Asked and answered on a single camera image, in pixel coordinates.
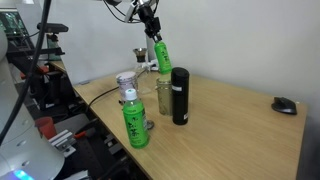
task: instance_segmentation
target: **green bottle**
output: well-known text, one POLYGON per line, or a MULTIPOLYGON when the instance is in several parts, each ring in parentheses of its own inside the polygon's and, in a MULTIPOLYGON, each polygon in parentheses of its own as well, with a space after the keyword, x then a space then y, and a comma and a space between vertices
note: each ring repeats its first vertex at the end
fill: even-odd
POLYGON ((148 145, 149 135, 143 103, 137 98, 135 89, 125 91, 126 103, 123 106, 123 116, 127 127, 129 141, 132 147, 140 149, 148 145))
POLYGON ((169 54, 167 51, 167 46, 164 42, 159 41, 154 45, 154 51, 159 63, 160 73, 167 74, 172 70, 169 54))

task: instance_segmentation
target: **black mouse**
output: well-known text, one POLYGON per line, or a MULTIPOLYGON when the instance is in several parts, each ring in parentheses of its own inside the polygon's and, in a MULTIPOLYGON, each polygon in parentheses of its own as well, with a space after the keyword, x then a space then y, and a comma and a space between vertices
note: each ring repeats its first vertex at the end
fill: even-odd
POLYGON ((274 103, 271 105, 272 109, 281 113, 286 114, 297 114, 296 103, 284 98, 284 97, 274 97, 274 103))

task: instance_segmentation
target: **machine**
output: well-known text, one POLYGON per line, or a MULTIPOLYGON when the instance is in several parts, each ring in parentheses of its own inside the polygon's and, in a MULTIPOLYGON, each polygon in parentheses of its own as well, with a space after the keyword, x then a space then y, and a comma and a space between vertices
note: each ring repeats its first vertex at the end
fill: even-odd
MULTIPOLYGON (((104 2, 116 6, 121 0, 104 2)), ((159 33, 161 27, 151 5, 149 1, 132 1, 126 22, 132 21, 133 15, 138 14, 145 24, 145 33, 157 42, 162 39, 159 33)), ((3 131, 18 98, 6 58, 7 48, 7 37, 0 28, 0 131, 3 131)), ((0 144, 0 179, 54 179, 63 164, 63 154, 39 133, 34 120, 22 105, 0 144)))

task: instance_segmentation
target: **black bottle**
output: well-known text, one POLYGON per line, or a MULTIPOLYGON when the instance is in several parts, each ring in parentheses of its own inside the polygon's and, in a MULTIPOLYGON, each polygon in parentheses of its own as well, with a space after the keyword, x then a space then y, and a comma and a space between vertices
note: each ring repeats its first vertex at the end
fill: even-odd
POLYGON ((172 120, 177 125, 188 122, 189 72, 180 67, 172 69, 172 120))

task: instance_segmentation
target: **blue light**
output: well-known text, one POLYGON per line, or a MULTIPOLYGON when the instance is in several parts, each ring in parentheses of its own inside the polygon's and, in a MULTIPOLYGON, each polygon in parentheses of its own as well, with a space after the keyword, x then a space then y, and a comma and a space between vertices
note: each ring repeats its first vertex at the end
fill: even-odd
POLYGON ((20 180, 34 180, 31 176, 29 176, 27 173, 25 173, 22 170, 16 170, 13 173, 20 180))

